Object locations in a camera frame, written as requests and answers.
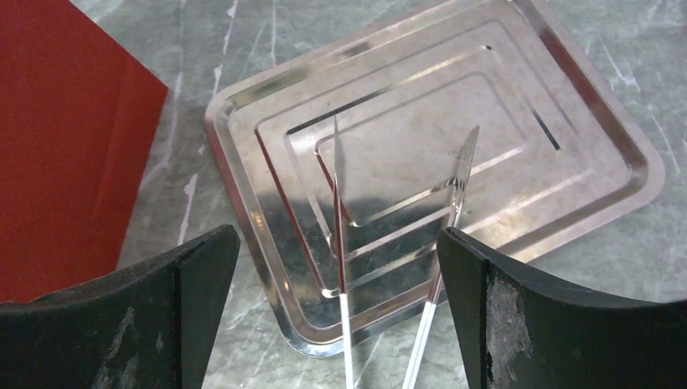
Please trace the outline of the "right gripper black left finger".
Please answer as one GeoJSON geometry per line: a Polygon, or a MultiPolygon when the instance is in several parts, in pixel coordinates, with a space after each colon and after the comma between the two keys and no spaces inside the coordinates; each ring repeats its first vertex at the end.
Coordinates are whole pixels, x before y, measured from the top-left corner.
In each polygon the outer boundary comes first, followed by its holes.
{"type": "Polygon", "coordinates": [[[2,303],[2,387],[200,388],[240,246],[224,224],[106,276],[2,303]]]}

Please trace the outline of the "red paper bag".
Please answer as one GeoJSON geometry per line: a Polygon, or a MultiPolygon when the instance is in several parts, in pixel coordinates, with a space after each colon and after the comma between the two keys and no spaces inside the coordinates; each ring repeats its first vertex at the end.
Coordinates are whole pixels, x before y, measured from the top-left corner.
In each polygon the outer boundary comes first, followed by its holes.
{"type": "Polygon", "coordinates": [[[70,2],[2,2],[3,301],[115,269],[167,95],[70,2]]]}

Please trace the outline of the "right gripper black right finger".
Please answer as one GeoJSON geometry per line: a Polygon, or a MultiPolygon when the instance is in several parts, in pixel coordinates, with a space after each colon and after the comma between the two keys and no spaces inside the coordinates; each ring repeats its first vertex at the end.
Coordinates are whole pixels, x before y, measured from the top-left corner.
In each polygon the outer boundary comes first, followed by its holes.
{"type": "Polygon", "coordinates": [[[437,253],[469,387],[685,387],[685,301],[589,289],[454,228],[437,253]]]}

